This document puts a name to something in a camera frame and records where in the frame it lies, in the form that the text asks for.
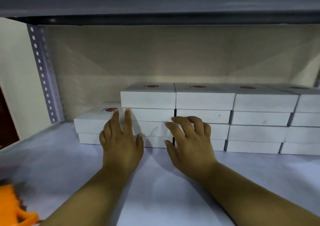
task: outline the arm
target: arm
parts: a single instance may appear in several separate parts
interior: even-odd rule
[[[130,110],[125,112],[124,131],[115,111],[100,133],[103,166],[84,186],[50,215],[41,226],[105,226],[131,173],[143,155],[142,136],[134,141]]]
[[[200,182],[238,226],[316,226],[320,218],[246,179],[219,163],[210,143],[211,127],[197,117],[174,117],[166,126],[178,150],[165,141],[169,156],[182,173]]]

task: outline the circular logo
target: circular logo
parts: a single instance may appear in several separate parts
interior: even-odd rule
[[[255,87],[252,86],[240,86],[242,89],[255,89]]]
[[[308,87],[299,87],[299,86],[290,86],[289,88],[292,88],[292,89],[301,89],[301,90],[307,90],[307,89],[309,89]]]
[[[116,107],[110,107],[110,108],[106,108],[106,112],[114,112],[115,110],[118,110],[118,108]]]
[[[194,87],[194,88],[205,88],[204,85],[193,85],[192,87]]]

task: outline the person's right hand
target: person's right hand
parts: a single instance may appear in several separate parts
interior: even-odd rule
[[[165,141],[172,163],[186,176],[205,183],[218,163],[210,142],[210,125],[198,117],[173,117],[172,121],[166,122],[166,126],[174,136],[178,150],[170,141]],[[180,124],[184,133],[174,123]]]

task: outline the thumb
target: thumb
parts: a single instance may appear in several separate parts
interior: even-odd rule
[[[144,151],[142,134],[138,134],[138,136],[136,137],[136,145],[137,145],[138,152],[142,158],[143,151]]]
[[[169,140],[165,140],[165,144],[167,146],[167,151],[170,156],[170,159],[175,167],[178,168],[180,164],[179,154],[176,148],[174,147],[173,143],[171,143]]]

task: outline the wall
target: wall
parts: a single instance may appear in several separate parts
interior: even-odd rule
[[[20,139],[50,126],[25,24],[0,18],[0,85]]]
[[[318,26],[51,26],[64,114],[72,120],[138,81],[313,85]]]

